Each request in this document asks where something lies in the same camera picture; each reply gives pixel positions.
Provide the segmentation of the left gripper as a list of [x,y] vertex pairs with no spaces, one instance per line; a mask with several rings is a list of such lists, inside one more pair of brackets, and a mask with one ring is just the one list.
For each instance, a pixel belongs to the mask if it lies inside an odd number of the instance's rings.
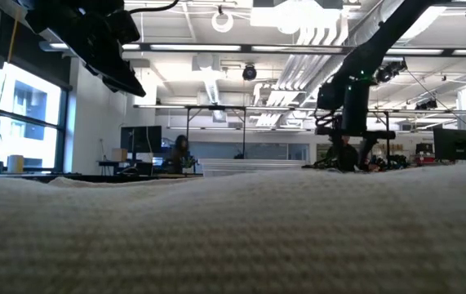
[[146,91],[113,41],[106,17],[113,11],[104,1],[24,0],[25,21],[34,33],[51,31],[82,59],[83,67],[111,92],[144,97]]

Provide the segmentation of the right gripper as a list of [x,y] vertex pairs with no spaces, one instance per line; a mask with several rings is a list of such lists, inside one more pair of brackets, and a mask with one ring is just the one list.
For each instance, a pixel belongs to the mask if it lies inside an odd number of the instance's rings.
[[[378,140],[394,140],[395,131],[366,131],[368,113],[370,80],[349,81],[344,85],[344,103],[342,111],[341,129],[344,132],[363,132],[360,144],[358,168],[366,171],[366,159]],[[317,135],[331,138],[331,153],[320,163],[325,168],[344,170],[344,139],[340,129],[333,127],[317,127]]]

